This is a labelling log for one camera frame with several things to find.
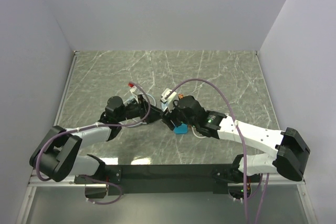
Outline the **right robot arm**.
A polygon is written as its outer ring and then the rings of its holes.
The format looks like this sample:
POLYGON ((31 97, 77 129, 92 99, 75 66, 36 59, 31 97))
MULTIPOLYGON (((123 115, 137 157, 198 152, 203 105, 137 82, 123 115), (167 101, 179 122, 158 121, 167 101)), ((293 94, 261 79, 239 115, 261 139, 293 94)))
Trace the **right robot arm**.
POLYGON ((179 97, 177 93, 161 95, 163 122, 174 129, 181 124, 190 125, 202 137, 212 137, 244 143, 260 150, 256 155, 237 155, 230 169, 235 181, 241 182, 255 174, 279 174, 300 182, 306 169, 310 148, 293 129, 270 130, 235 121, 229 115, 204 109, 191 95, 179 97))

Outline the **round light blue power strip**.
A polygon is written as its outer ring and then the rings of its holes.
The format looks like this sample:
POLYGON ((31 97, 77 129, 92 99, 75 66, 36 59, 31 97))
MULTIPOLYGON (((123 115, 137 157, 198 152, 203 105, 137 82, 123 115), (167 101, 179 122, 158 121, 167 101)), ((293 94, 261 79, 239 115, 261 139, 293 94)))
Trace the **round light blue power strip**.
POLYGON ((167 101, 165 101, 165 102, 161 101, 161 109, 162 109, 162 111, 164 112, 164 111, 166 111, 168 108, 169 108, 169 104, 168 104, 168 102, 167 102, 167 101))

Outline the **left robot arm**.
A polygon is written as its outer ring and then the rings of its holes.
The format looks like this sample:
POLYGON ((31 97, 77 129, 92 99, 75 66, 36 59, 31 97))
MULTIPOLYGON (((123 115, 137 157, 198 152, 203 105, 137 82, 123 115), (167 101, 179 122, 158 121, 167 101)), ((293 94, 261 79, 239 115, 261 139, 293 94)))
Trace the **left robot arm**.
POLYGON ((151 124, 160 120, 162 110, 148 104, 143 95, 124 102, 121 97, 110 97, 98 122, 78 129, 53 126, 29 159, 29 164, 43 181, 60 182, 70 175, 86 175, 93 183, 106 180, 106 164, 100 158, 78 153, 84 147, 114 139, 121 131, 121 122, 140 118, 151 124))

